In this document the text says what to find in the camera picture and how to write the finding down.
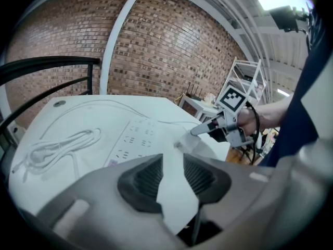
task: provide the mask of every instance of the small white table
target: small white table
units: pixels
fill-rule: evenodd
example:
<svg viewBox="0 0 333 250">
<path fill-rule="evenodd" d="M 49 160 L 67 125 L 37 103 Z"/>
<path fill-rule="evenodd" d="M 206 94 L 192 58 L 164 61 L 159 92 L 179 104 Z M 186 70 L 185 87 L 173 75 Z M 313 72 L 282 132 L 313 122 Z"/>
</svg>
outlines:
<svg viewBox="0 0 333 250">
<path fill-rule="evenodd" d="M 58 101 L 66 103 L 54 107 Z M 77 151 L 80 158 L 80 177 L 106 166 L 108 155 L 117 142 L 125 125 L 136 114 L 124 105 L 130 106 L 139 113 L 158 121 L 178 122 L 167 124 L 159 122 L 157 152 L 169 156 L 173 151 L 174 142 L 200 121 L 173 104 L 166 98 L 122 95 L 87 95 L 52 98 L 33 120 L 15 153 L 11 168 L 25 156 L 29 146 L 38 141 L 43 134 L 43 140 L 58 140 L 66 138 L 78 131 L 100 128 L 101 139 L 88 148 Z M 200 136 L 209 145 L 211 157 L 224 161 L 229 143 L 218 143 L 207 134 Z M 70 156 L 63 157 L 53 167 L 42 175 L 28 173 L 23 182 L 25 167 L 11 173 L 9 190 L 17 205 L 36 215 L 38 211 L 61 191 L 73 184 L 76 179 Z"/>
<path fill-rule="evenodd" d="M 205 103 L 203 101 L 192 99 L 186 95 L 183 95 L 179 103 L 179 107 L 183 108 L 185 102 L 189 103 L 193 108 L 197 110 L 194 117 L 198 120 L 201 119 L 202 115 L 204 115 L 205 117 L 212 118 L 219 113 L 219 111 L 216 108 L 214 108 L 214 105 L 209 105 L 208 103 Z"/>
</svg>

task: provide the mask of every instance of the brick wall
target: brick wall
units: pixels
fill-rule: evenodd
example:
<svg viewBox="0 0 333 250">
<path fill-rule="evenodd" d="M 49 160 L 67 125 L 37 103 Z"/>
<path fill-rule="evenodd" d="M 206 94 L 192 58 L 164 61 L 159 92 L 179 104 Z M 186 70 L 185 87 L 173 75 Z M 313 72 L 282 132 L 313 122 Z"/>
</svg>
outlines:
<svg viewBox="0 0 333 250">
<path fill-rule="evenodd" d="M 137 0 L 117 40 L 108 93 L 163 96 L 189 82 L 219 94 L 235 56 L 243 52 L 226 30 L 188 0 Z"/>
<path fill-rule="evenodd" d="M 108 36 L 126 0 L 49 0 L 31 12 L 16 30 L 6 61 L 50 55 L 102 59 Z M 245 59 L 236 42 L 205 11 L 187 0 L 137 0 L 112 57 L 108 93 L 174 99 L 188 83 L 218 94 L 234 57 Z M 15 110 L 24 101 L 67 80 L 86 74 L 84 66 L 39 71 L 6 84 Z M 94 69 L 93 92 L 99 90 Z M 53 96 L 76 95 L 86 83 Z M 50 97 L 18 118 L 27 127 Z"/>
</svg>

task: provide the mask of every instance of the hand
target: hand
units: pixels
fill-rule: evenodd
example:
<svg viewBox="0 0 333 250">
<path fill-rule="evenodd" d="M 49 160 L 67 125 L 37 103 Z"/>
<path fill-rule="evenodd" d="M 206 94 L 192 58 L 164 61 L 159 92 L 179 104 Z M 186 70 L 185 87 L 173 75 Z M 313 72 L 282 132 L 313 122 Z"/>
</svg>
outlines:
<svg viewBox="0 0 333 250">
<path fill-rule="evenodd" d="M 254 134 L 257 129 L 254 112 L 251 109 L 242 109 L 238 114 L 237 124 L 243 128 L 246 136 Z"/>
</svg>

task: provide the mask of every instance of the power strip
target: power strip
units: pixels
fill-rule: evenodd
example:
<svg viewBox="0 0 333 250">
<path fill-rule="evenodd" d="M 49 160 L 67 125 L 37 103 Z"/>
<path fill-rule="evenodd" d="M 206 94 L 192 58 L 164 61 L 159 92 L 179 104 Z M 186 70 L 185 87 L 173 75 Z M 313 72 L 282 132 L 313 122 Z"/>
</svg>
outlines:
<svg viewBox="0 0 333 250">
<path fill-rule="evenodd" d="M 157 121 L 136 117 L 126 126 L 110 153 L 107 166 L 114 166 L 128 160 L 158 154 Z"/>
</svg>

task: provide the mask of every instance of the coiled white cable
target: coiled white cable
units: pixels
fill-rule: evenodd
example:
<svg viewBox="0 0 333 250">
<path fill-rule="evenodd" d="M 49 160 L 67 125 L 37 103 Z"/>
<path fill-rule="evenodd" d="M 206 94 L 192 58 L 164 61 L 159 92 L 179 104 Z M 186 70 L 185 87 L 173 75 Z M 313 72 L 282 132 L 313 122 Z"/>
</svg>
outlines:
<svg viewBox="0 0 333 250">
<path fill-rule="evenodd" d="M 23 164 L 25 173 L 23 181 L 25 182 L 28 172 L 34 175 L 41 175 L 49 170 L 59 159 L 64 156 L 71 156 L 73 159 L 74 175 L 80 177 L 78 170 L 78 159 L 74 151 L 89 147 L 95 144 L 101 137 L 101 130 L 83 130 L 75 133 L 65 139 L 56 141 L 38 141 L 29 147 L 24 159 L 14 166 L 13 172 Z"/>
<path fill-rule="evenodd" d="M 100 129 L 94 129 L 94 130 L 84 130 L 80 131 L 78 133 L 73 134 L 70 137 L 67 137 L 62 140 L 57 140 L 57 141 L 45 141 L 42 140 L 48 129 L 61 117 L 66 115 L 67 113 L 76 110 L 81 107 L 85 106 L 91 106 L 92 102 L 113 102 L 122 106 L 125 106 L 128 109 L 115 106 L 115 105 L 106 105 L 102 104 L 104 106 L 111 106 L 115 108 L 119 108 L 128 112 L 131 112 L 133 114 L 136 114 L 141 117 L 149 118 L 148 116 L 145 116 L 144 114 L 138 112 L 135 110 L 133 107 L 128 106 L 126 104 L 123 104 L 118 101 L 110 100 L 110 99 L 97 99 L 97 100 L 92 100 L 92 101 L 86 101 L 83 103 L 80 103 L 65 112 L 63 112 L 60 116 L 58 116 L 48 127 L 47 129 L 43 132 L 42 136 L 40 137 L 40 140 L 33 145 L 29 147 L 29 150 L 20 163 L 16 164 L 12 172 L 15 173 L 19 167 L 24 164 L 25 166 L 25 173 L 23 176 L 23 182 L 27 180 L 28 172 L 34 174 L 34 175 L 41 175 L 47 170 L 49 170 L 56 162 L 58 162 L 61 158 L 64 156 L 71 156 L 73 159 L 73 166 L 74 166 L 74 175 L 75 178 L 78 179 L 80 177 L 79 175 L 79 169 L 78 169 L 78 160 L 77 156 L 74 151 L 77 151 L 79 149 L 86 148 L 94 143 L 96 143 L 100 137 L 101 137 L 101 130 Z M 166 122 L 166 121 L 160 121 L 157 120 L 160 123 L 166 123 L 166 124 L 175 124 L 179 125 L 177 123 L 192 123 L 197 125 L 195 122 L 191 121 L 175 121 L 175 122 Z"/>
</svg>

